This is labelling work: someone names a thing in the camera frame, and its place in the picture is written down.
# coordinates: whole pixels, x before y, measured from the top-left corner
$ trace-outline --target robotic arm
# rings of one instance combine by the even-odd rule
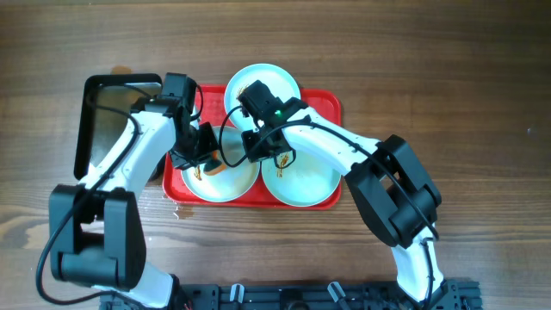
[[[191,115],[195,87],[195,81],[185,75],[167,74],[160,96],[140,98],[133,106],[139,137],[107,179],[95,187],[135,135],[131,121],[96,170],[77,186],[59,185],[52,192],[51,235],[63,225],[51,249],[56,279],[99,288],[106,295],[118,292],[144,307],[185,309],[189,305],[175,276],[145,262],[136,201],[165,153],[180,169],[216,161],[213,152],[219,146],[210,124],[198,126]],[[281,102],[259,81],[239,100],[250,117],[263,123],[259,131],[242,135],[250,161],[290,150],[324,160],[344,176],[369,229],[392,247],[401,289],[418,305],[429,293],[428,287],[432,287],[431,293],[439,289],[443,274],[437,268],[432,242],[426,242],[432,237],[431,230],[409,201],[413,200],[433,225],[441,197],[405,141],[394,135],[384,142],[358,136],[325,120],[299,99]],[[374,162],[398,173],[398,182],[385,189],[381,179],[386,173]],[[70,211],[74,214],[64,224],[62,219]],[[93,220],[104,220],[104,234],[83,232],[80,224]],[[43,289],[39,288],[39,293],[44,297]]]

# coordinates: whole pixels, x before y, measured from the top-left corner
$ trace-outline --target white plate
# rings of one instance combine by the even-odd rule
[[[291,152],[280,154],[277,163]],[[297,151],[296,160],[288,168],[279,170],[274,160],[262,162],[262,179],[269,192],[280,202],[294,207],[310,207],[327,199],[341,180],[341,175],[326,163],[304,152]]]
[[[300,99],[299,85],[287,71],[277,65],[249,65],[237,72],[230,80],[230,83],[227,84],[226,93],[224,94],[226,113],[241,104],[237,99],[239,94],[257,80],[266,84],[272,95],[279,97],[283,102],[291,99],[291,97]],[[244,118],[240,111],[235,111],[230,116],[230,121],[240,131],[257,130],[257,127],[252,122],[252,117]]]
[[[220,127],[214,127],[213,130],[218,139]],[[245,155],[241,132],[234,127],[224,127],[222,146],[224,155],[230,163],[237,162]],[[226,167],[215,176],[207,176],[203,172],[204,166],[199,165],[201,180],[195,175],[197,169],[193,167],[182,171],[182,178],[192,193],[207,202],[229,202],[239,198],[251,188],[260,172],[260,163],[251,164],[248,160],[236,168]]]

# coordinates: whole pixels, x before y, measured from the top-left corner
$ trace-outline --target wooden table surface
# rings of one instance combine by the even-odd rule
[[[36,294],[34,272],[48,196],[76,182],[87,77],[125,65],[225,84],[260,62],[336,94],[349,130],[411,143],[442,192],[436,253],[446,277],[480,281],[486,309],[551,308],[544,2],[4,2],[0,309],[54,308]],[[156,182],[139,211],[149,261],[185,283],[396,276],[390,250],[365,227],[346,186],[331,210],[304,212],[176,206]],[[45,274],[60,298],[89,292]]]

